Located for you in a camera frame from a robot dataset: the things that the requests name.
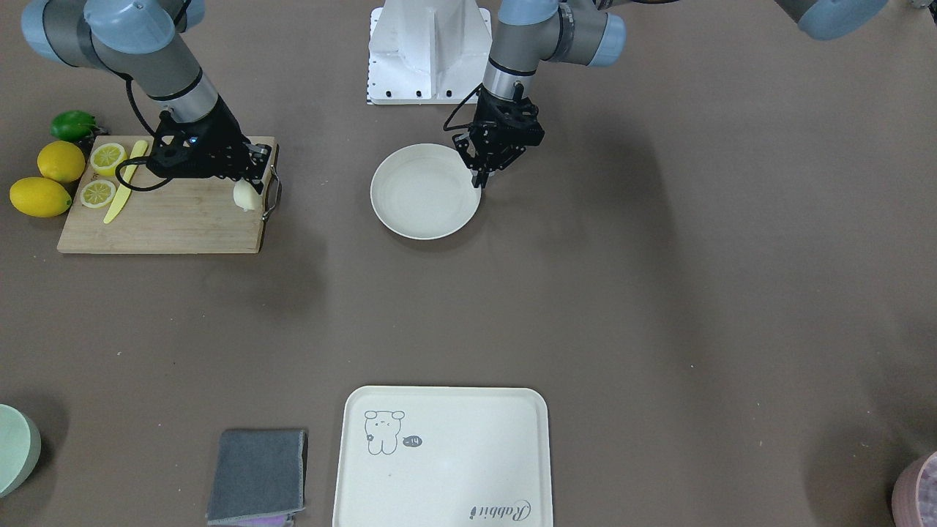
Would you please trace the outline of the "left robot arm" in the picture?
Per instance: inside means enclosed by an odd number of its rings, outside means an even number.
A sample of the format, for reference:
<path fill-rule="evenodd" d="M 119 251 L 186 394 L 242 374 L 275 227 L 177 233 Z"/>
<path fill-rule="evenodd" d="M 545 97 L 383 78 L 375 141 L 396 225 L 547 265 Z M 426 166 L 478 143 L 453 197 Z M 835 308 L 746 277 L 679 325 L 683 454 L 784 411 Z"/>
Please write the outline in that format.
<path fill-rule="evenodd" d="M 454 147 L 482 189 L 530 147 L 542 143 L 530 86 L 543 62 L 608 67 L 626 42 L 612 1 L 504 1 L 471 122 L 454 126 Z"/>

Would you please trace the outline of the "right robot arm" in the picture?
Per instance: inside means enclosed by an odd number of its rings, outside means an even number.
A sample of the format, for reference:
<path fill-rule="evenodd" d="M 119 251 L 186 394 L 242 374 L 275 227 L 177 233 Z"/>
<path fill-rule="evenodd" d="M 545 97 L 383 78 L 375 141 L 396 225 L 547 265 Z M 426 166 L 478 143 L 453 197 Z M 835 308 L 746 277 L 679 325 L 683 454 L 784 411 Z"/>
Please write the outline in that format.
<path fill-rule="evenodd" d="M 272 148 L 244 136 L 182 37 L 202 12 L 201 1 L 32 1 L 21 31 L 41 56 L 137 81 L 160 105 L 152 150 L 136 164 L 164 182 L 228 178 L 261 194 Z"/>

